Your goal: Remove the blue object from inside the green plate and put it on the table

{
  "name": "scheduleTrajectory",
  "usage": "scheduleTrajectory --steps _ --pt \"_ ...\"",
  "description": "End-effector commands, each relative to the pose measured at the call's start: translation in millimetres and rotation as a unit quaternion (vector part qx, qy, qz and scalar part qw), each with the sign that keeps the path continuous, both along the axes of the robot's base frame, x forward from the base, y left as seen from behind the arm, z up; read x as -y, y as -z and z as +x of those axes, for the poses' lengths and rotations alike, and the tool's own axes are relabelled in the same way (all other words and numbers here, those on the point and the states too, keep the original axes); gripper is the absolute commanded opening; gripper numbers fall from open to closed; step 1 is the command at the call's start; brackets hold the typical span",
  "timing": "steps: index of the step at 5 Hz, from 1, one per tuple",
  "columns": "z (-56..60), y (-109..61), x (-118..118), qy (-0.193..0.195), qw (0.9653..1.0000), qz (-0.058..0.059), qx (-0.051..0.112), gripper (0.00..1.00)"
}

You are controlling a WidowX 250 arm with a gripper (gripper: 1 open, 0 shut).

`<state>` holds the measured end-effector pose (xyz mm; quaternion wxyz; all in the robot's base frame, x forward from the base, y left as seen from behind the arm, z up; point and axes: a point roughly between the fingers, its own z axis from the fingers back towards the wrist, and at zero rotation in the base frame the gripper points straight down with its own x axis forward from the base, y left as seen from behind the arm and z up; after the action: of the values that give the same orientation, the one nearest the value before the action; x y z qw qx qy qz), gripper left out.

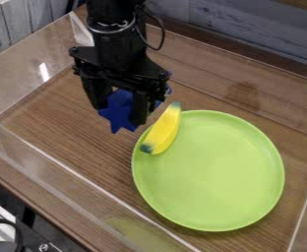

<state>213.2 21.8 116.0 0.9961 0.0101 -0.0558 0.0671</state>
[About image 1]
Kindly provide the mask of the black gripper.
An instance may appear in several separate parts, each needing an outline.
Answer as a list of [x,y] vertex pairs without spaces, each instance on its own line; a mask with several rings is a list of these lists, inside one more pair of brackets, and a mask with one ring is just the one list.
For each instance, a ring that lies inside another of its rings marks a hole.
[[[149,57],[146,22],[142,19],[123,19],[105,23],[89,20],[89,31],[94,37],[94,46],[78,46],[70,49],[74,58],[74,73],[82,78],[83,89],[97,110],[109,107],[109,97],[114,86],[109,78],[137,76],[157,77],[161,67]],[[145,125],[150,114],[149,93],[133,93],[130,121],[135,126]]]

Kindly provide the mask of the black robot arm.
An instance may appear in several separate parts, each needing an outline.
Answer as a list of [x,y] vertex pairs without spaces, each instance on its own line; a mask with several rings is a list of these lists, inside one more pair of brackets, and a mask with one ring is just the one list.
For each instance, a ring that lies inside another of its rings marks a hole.
[[87,0],[91,46],[70,49],[74,74],[113,130],[135,130],[169,94],[170,72],[147,55],[146,0]]

